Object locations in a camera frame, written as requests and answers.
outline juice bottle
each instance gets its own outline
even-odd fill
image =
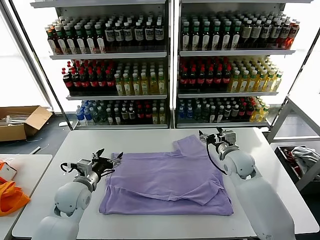
[[[231,78],[231,81],[228,86],[228,91],[230,93],[235,93],[237,90],[238,83],[239,83],[239,74],[240,74],[240,71],[238,70],[234,71],[233,78]]]
[[[236,91],[239,93],[243,93],[245,91],[245,89],[247,88],[248,80],[249,80],[249,71],[244,70],[243,74],[242,74],[242,78],[238,83],[238,87],[237,87]]]
[[[271,87],[274,84],[274,74],[275,74],[275,70],[270,70],[268,77],[265,80],[265,84],[262,88],[262,92],[271,92]]]

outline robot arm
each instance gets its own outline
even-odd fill
[[[209,144],[215,146],[219,159],[223,161],[224,170],[220,171],[231,178],[239,202],[258,238],[296,240],[290,213],[258,171],[254,158],[236,146],[235,132],[221,128],[218,131],[218,134],[212,135],[199,131],[200,140],[206,143],[207,150]]]

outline black cable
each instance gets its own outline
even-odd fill
[[[216,164],[215,162],[212,160],[211,156],[210,156],[210,152],[209,152],[209,144],[208,144],[208,139],[206,141],[206,152],[208,153],[208,157],[211,161],[211,163],[220,171],[222,172],[223,174],[227,175],[225,171],[223,171],[222,169],[220,169]]]

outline shelf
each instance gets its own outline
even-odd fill
[[[295,50],[216,50],[216,51],[180,51],[181,57],[195,56],[259,56],[259,55],[291,55]]]
[[[166,51],[51,55],[52,60],[165,58]]]
[[[179,129],[196,129],[196,128],[238,128],[238,127],[270,127],[266,122],[219,122],[219,123],[178,123],[176,127]]]
[[[216,92],[216,93],[179,93],[180,99],[221,98],[221,97],[256,97],[275,96],[278,92]]]
[[[35,9],[40,8],[67,8],[111,5],[143,5],[164,4],[166,0],[46,0],[31,2]]]
[[[138,99],[166,99],[167,95],[139,95],[139,96],[67,96],[68,100],[138,100]]]

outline yellow bottle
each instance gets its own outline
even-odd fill
[[[151,95],[159,94],[158,81],[156,77],[156,73],[153,71],[150,73],[150,93]]]
[[[271,91],[274,93],[278,90],[278,87],[281,83],[282,74],[282,71],[278,71],[278,74],[276,75],[276,80],[274,81],[273,86],[271,87]]]
[[[253,90],[254,92],[262,92],[262,89],[265,85],[266,79],[265,76],[267,74],[267,70],[262,70],[256,88]]]
[[[257,70],[252,70],[249,83],[246,85],[246,89],[244,90],[247,93],[252,93],[255,89],[255,87],[258,84],[258,78],[257,78]]]
[[[163,95],[166,94],[166,81],[165,81],[165,76],[164,76],[164,72],[160,71],[158,73],[158,85],[159,85],[159,94]]]
[[[141,90],[142,95],[149,95],[149,82],[145,72],[141,73]]]
[[[243,93],[245,91],[245,89],[247,88],[248,81],[249,81],[249,71],[244,70],[242,73],[242,78],[238,83],[238,87],[237,87],[236,91],[238,93]]]
[[[266,93],[271,92],[271,87],[274,84],[274,74],[275,74],[275,70],[270,70],[269,75],[266,78],[264,86],[262,88],[262,92],[266,92]]]
[[[239,83],[239,74],[240,72],[238,70],[234,71],[233,78],[230,80],[228,85],[228,91],[230,93],[235,93],[238,87]]]

